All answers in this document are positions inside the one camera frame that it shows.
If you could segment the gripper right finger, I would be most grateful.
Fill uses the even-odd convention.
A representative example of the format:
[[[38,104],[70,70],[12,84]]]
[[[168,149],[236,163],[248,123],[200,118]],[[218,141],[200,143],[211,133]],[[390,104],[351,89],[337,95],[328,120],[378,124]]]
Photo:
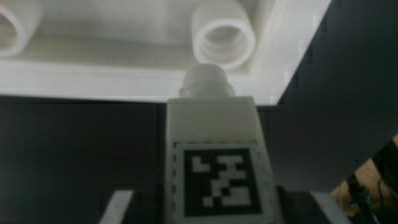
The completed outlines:
[[[332,199],[332,196],[326,192],[312,192],[310,193],[312,199],[319,206],[319,210],[326,217],[330,224],[351,224],[344,212],[337,206],[337,203]]]

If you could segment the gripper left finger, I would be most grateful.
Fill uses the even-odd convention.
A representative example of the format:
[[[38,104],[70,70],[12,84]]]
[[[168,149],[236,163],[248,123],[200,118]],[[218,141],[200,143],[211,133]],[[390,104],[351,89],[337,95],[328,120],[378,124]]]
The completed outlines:
[[[131,190],[117,190],[113,192],[97,224],[122,223],[131,198]]]

